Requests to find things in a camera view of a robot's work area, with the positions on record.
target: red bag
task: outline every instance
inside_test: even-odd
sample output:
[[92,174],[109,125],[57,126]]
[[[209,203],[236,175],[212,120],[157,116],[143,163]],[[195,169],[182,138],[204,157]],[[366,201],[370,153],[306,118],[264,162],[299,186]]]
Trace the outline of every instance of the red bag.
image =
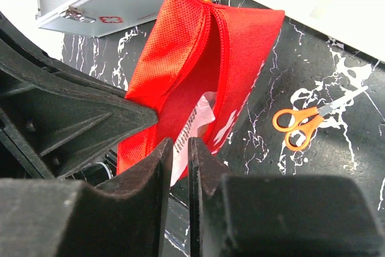
[[165,0],[126,95],[153,108],[159,122],[119,144],[117,173],[148,156],[165,137],[175,141],[207,91],[217,91],[216,119],[202,139],[217,153],[254,87],[284,16],[284,11],[203,0]]

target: black plastic part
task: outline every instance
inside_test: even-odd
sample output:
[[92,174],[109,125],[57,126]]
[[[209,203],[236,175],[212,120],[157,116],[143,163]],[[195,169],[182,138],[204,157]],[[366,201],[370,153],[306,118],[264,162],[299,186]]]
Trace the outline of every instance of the black plastic part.
[[0,142],[33,178],[71,175],[157,122],[124,91],[48,57],[0,15]]
[[162,256],[172,161],[166,139],[96,189],[1,180],[0,256]]
[[339,176],[237,176],[189,140],[191,256],[379,256],[384,237]]

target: scissors handle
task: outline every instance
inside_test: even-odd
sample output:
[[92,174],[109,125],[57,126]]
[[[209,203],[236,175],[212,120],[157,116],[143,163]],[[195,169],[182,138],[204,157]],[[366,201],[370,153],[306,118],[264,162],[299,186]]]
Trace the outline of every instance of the scissors handle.
[[[278,118],[282,116],[283,114],[291,114],[294,117],[294,124],[292,126],[288,126],[285,128],[284,126],[280,126],[278,124]],[[289,132],[293,131],[293,129],[298,126],[304,119],[314,116],[315,114],[318,114],[317,107],[307,108],[305,110],[295,111],[290,108],[285,108],[284,110],[280,110],[276,112],[276,114],[273,117],[273,127],[277,131],[280,132]]]
[[[303,150],[304,148],[306,148],[309,145],[310,140],[312,139],[312,135],[313,135],[314,131],[319,126],[319,124],[322,123],[324,120],[325,119],[318,114],[311,121],[309,121],[303,125],[297,126],[293,130],[287,132],[285,135],[285,143],[286,143],[286,146],[288,147],[288,149],[296,152],[298,150]],[[290,142],[290,136],[294,131],[301,131],[304,133],[304,135],[306,137],[306,139],[304,140],[304,142],[302,143],[301,146],[294,146]]]

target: metal clasp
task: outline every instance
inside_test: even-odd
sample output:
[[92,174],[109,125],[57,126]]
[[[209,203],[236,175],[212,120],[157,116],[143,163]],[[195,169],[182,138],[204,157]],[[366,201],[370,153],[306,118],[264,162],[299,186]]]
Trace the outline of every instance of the metal clasp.
[[67,10],[64,10],[62,13],[60,13],[60,17],[85,23],[93,23],[96,21],[95,18],[83,15],[82,11],[75,8],[68,8]]

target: black marble table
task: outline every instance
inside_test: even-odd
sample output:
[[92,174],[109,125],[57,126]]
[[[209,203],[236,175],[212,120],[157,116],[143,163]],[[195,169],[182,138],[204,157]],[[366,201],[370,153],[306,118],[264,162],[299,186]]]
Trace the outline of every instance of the black marble table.
[[[213,1],[234,7],[262,7],[251,0]],[[153,24],[101,39],[66,35],[63,60],[127,90]],[[369,86],[367,91],[327,116],[304,151],[290,151],[283,142],[284,134],[271,124],[273,115],[282,108],[322,105],[363,85]],[[385,220],[384,90],[384,63],[286,18],[219,157],[233,171],[246,175],[352,177]],[[172,193],[187,203],[186,181],[177,183]]]

